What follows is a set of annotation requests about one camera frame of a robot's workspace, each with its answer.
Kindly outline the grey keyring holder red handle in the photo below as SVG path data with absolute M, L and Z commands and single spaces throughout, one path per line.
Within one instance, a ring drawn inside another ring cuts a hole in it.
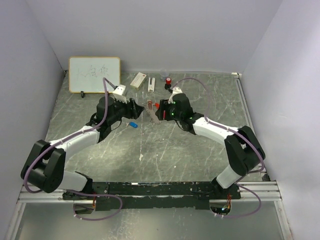
M 161 123 L 161 121 L 156 116 L 156 112 L 153 109 L 153 104 L 150 99 L 148 99 L 146 101 L 146 109 L 145 110 L 146 110 L 147 114 L 149 115 L 152 123 L 157 124 L 157 125 Z

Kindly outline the blue tagged key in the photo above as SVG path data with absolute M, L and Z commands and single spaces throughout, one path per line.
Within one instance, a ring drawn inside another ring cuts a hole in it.
M 138 124 L 137 123 L 135 123 L 135 122 L 129 122 L 129 124 L 128 124 L 129 126 L 131 126 L 131 127 L 133 127 L 133 128 L 138 128 Z

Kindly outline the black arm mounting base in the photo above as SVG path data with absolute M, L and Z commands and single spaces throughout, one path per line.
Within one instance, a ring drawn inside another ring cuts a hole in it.
M 153 208 L 195 208 L 208 210 L 210 201 L 226 201 L 228 197 L 239 200 L 239 187 L 235 184 L 223 189 L 211 181 L 176 182 L 94 182 L 92 194 L 83 196 L 69 190 L 63 200 L 95 203 L 97 211 Z

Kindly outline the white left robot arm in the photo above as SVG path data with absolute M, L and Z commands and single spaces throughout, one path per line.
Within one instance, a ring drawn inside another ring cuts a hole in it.
M 125 102 L 102 97 L 88 123 L 80 130 L 58 140 L 37 141 L 22 168 L 24 186 L 32 184 L 38 192 L 52 193 L 57 189 L 72 190 L 81 199 L 94 192 L 93 179 L 80 172 L 68 172 L 65 163 L 76 153 L 102 142 L 112 131 L 112 125 L 126 119 L 138 119 L 144 107 L 133 98 Z

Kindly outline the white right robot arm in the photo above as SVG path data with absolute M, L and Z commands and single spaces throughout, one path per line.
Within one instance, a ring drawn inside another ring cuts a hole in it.
M 225 147 L 228 165 L 213 179 L 212 193 L 223 199 L 230 186 L 248 175 L 257 165 L 264 169 L 265 152 L 253 130 L 223 125 L 195 112 L 184 93 L 174 93 L 161 99 L 155 115 L 160 121 L 176 121 L 183 131 L 211 139 Z

